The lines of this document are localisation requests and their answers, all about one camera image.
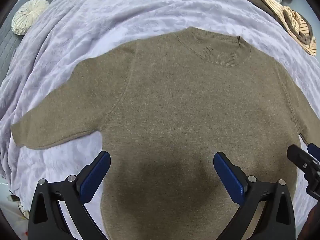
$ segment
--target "sweater sleeve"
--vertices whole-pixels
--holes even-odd
[[[18,147],[45,149],[99,130],[130,78],[136,42],[80,62],[70,79],[11,126]]]
[[[292,109],[298,133],[307,145],[314,143],[320,146],[319,117],[313,111],[308,100],[284,67],[282,67],[282,72],[285,72],[282,73],[283,85]]]

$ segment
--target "blue gripper pad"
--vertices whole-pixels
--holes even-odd
[[[111,157],[108,152],[101,151],[95,160],[83,168],[79,173],[80,179],[79,199],[82,204],[92,200],[100,183],[107,174],[111,165]]]
[[[308,153],[310,153],[313,157],[320,161],[320,148],[317,147],[315,144],[310,143],[308,145]]]
[[[213,157],[213,166],[219,175],[224,187],[229,193],[232,201],[239,205],[244,203],[244,188],[235,174],[231,171],[226,161],[216,153]]]

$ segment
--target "light blue floor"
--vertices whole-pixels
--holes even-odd
[[[320,21],[316,14],[313,12],[306,0],[283,0],[282,5],[289,6],[292,10],[301,14],[310,23],[313,35],[316,41],[320,42]],[[317,46],[316,59],[320,62],[319,47]]]

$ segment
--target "blue rubber pad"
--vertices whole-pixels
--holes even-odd
[[[310,143],[308,145],[308,153],[310,153],[313,157],[320,161],[320,148],[313,143]]]
[[[219,153],[213,157],[213,166],[232,201],[242,205],[244,203],[244,188]]]
[[[80,186],[79,199],[83,204],[92,200],[104,176],[107,174],[110,164],[110,154],[108,152],[104,152],[103,156]]]

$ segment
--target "blanket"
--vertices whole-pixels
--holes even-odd
[[[320,116],[320,65],[267,13],[247,0],[54,0],[18,47],[0,87],[0,174],[30,208],[37,181],[64,180],[77,174],[101,150],[99,132],[48,150],[18,148],[10,125],[63,84],[76,64],[135,39],[194,26],[229,35],[279,61]],[[298,176],[297,187],[305,183]],[[296,223],[313,207],[304,190],[294,198]],[[88,212],[105,232],[100,214],[102,186]],[[77,231],[62,207],[72,233]]]

